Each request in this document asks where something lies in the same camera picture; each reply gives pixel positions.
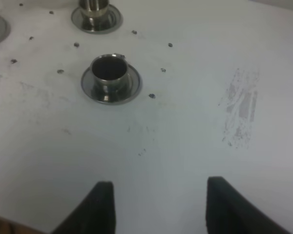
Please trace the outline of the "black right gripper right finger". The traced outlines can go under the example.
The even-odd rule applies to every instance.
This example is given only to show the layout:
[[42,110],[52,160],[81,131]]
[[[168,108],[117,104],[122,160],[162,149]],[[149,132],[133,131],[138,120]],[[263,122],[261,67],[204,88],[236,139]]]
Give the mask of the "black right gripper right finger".
[[223,177],[207,181],[206,228],[209,234],[288,234],[245,199]]

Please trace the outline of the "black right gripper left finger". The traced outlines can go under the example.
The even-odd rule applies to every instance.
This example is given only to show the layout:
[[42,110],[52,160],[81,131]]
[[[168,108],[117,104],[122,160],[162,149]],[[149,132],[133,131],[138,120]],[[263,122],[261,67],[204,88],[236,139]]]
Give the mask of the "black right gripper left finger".
[[110,181],[98,182],[54,234],[114,234],[115,200]]

